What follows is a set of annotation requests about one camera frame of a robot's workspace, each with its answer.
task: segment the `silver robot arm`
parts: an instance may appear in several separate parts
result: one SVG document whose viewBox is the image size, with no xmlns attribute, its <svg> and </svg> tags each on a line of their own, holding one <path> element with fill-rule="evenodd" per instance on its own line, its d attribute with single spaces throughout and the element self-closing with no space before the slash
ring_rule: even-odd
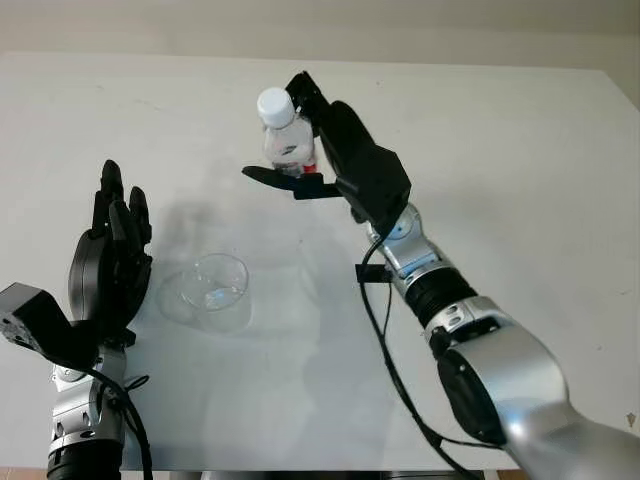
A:
<svg viewBox="0 0 640 480">
<path fill-rule="evenodd" d="M 372 242 L 378 239 L 369 227 Z M 409 204 L 380 249 L 425 328 L 461 427 L 501 445 L 533 480 L 640 478 L 640 438 L 581 415 L 553 354 L 479 296 L 422 233 Z"/>
</svg>

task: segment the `black bracket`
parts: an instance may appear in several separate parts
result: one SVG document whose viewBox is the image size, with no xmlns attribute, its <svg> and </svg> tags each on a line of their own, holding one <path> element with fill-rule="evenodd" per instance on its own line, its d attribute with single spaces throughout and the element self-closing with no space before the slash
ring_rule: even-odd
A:
<svg viewBox="0 0 640 480">
<path fill-rule="evenodd" d="M 321 173 L 305 173 L 300 177 L 290 177 L 284 173 L 265 167 L 250 166 L 242 169 L 247 177 L 280 190 L 293 192 L 296 200 L 341 197 L 335 183 L 324 183 Z"/>
<path fill-rule="evenodd" d="M 356 264 L 356 278 L 358 283 L 391 283 L 391 272 L 385 265 Z"/>
</svg>

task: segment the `clear glass bowl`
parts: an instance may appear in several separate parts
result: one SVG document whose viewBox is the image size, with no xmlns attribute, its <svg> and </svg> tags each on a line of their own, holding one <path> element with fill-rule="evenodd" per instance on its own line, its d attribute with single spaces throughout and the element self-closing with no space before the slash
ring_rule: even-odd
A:
<svg viewBox="0 0 640 480">
<path fill-rule="evenodd" d="M 249 272 L 242 260 L 207 255 L 164 280 L 158 292 L 163 315 L 211 333 L 235 333 L 251 321 Z"/>
</svg>

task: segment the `silver joint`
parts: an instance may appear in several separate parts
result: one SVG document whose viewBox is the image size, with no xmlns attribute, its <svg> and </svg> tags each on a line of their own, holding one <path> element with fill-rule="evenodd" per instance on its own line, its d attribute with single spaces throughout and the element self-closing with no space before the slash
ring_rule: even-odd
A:
<svg viewBox="0 0 640 480">
<path fill-rule="evenodd" d="M 367 233 L 372 243 L 379 238 L 371 225 L 367 227 Z M 442 251 L 422 233 L 420 213 L 411 203 L 383 242 L 381 253 L 387 269 L 393 274 L 393 283 L 403 297 L 421 276 L 439 268 L 454 268 Z"/>
<path fill-rule="evenodd" d="M 428 341 L 433 330 L 438 327 L 447 333 L 454 333 L 462 327 L 487 318 L 493 318 L 499 326 L 513 324 L 513 319 L 489 297 L 469 297 L 440 310 L 425 327 L 424 337 Z"/>
</svg>

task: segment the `white wall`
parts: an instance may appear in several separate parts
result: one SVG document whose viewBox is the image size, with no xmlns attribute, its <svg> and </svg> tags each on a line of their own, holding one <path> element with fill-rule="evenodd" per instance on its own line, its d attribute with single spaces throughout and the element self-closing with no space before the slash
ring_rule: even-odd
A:
<svg viewBox="0 0 640 480">
<path fill-rule="evenodd" d="M 640 0 L 0 0 L 0 52 L 594 68 L 640 102 Z"/>
</svg>

